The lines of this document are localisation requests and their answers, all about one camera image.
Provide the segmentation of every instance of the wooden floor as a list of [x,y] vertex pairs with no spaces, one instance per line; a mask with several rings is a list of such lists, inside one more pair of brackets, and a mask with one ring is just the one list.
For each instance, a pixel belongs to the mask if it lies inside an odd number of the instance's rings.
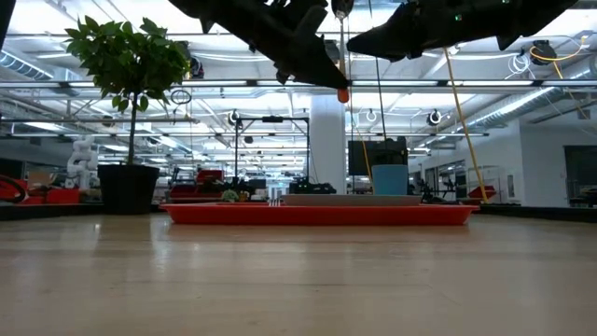
[[597,335],[597,226],[0,223],[0,335]]

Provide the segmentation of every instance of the red tray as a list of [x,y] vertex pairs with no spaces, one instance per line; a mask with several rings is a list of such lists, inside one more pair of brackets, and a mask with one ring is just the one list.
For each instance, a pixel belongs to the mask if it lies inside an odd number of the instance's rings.
[[462,226],[477,206],[269,206],[266,203],[163,204],[176,224]]

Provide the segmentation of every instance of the wall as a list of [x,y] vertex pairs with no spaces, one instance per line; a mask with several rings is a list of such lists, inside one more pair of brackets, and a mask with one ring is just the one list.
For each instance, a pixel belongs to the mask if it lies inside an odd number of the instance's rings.
[[41,140],[41,146],[31,145],[29,139],[0,140],[0,158],[65,167],[73,153],[73,144]]
[[[520,129],[519,122],[514,120],[506,128],[490,130],[489,137],[472,138],[478,166],[499,167],[498,170],[493,169],[493,171],[496,177],[499,176],[500,188],[494,187],[501,190],[501,202],[503,203],[524,203],[526,197],[522,170]],[[410,173],[421,171],[424,175],[424,171],[428,168],[461,160],[465,161],[466,169],[473,168],[473,161],[466,140],[459,141],[456,146],[456,150],[434,150],[431,152],[431,157],[412,161],[409,164]],[[508,175],[514,175],[516,197],[511,199],[507,197]],[[468,181],[473,183],[477,181],[474,171],[470,171],[467,175]],[[494,202],[499,202],[499,200],[498,196],[493,198]]]
[[597,146],[597,132],[576,126],[521,128],[527,205],[567,207],[564,146]]

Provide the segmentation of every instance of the black monitor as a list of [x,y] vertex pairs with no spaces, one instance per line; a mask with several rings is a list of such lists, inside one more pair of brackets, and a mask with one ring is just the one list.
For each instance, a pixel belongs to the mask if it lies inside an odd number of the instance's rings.
[[349,141],[348,142],[348,175],[368,175],[369,168],[378,164],[409,164],[409,149],[405,137],[397,140],[383,141]]
[[249,180],[249,187],[253,187],[255,189],[267,189],[267,180],[265,179],[250,179]]

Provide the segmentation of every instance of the blue bin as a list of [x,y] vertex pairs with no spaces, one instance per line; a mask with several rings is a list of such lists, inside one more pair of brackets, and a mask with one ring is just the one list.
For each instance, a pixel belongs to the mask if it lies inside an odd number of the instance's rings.
[[381,164],[371,167],[376,195],[409,194],[409,167],[404,164]]

